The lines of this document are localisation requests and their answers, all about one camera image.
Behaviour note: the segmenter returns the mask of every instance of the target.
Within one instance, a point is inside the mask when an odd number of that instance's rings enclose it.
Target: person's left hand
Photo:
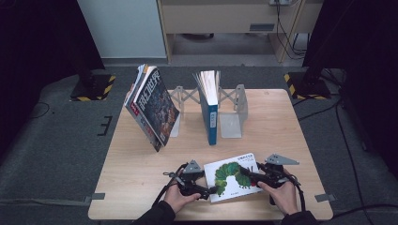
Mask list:
[[[179,191],[178,185],[171,185],[164,196],[164,201],[172,206],[173,211],[178,213],[187,203],[194,202],[200,198],[199,193],[194,193],[190,196],[183,196]]]

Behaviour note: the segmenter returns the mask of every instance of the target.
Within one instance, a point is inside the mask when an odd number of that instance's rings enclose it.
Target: white wall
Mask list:
[[[166,58],[156,0],[78,0],[102,58]]]

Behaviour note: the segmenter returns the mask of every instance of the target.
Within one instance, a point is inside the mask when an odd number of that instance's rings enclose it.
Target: wooden table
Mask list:
[[[317,219],[330,219],[332,211],[329,202],[315,200],[314,196],[324,194],[325,190],[286,91],[249,89],[246,96],[249,117],[244,123],[241,139],[223,139],[219,130],[217,144],[208,145],[200,105],[187,100],[178,137],[170,139],[159,153],[123,107],[96,188],[96,193],[105,193],[105,198],[92,201],[88,216],[96,220],[140,217],[169,181],[163,172],[173,172],[192,159],[203,169],[203,165],[209,162],[245,153],[254,153],[259,162],[276,153],[299,161],[299,165],[284,167],[301,183],[307,209]],[[231,112],[232,109],[232,103],[225,100],[220,112]],[[205,177],[199,179],[197,184],[205,186]],[[204,200],[193,202],[176,216],[176,220],[281,218],[283,214],[268,203],[265,192],[218,203]]]

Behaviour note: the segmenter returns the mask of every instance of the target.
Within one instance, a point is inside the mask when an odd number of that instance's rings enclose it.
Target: power strip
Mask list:
[[[292,0],[269,0],[270,6],[290,6],[292,4]]]

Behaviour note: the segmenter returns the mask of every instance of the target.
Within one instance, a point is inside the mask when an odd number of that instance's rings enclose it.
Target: white label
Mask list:
[[[210,113],[210,128],[217,126],[217,112]]]

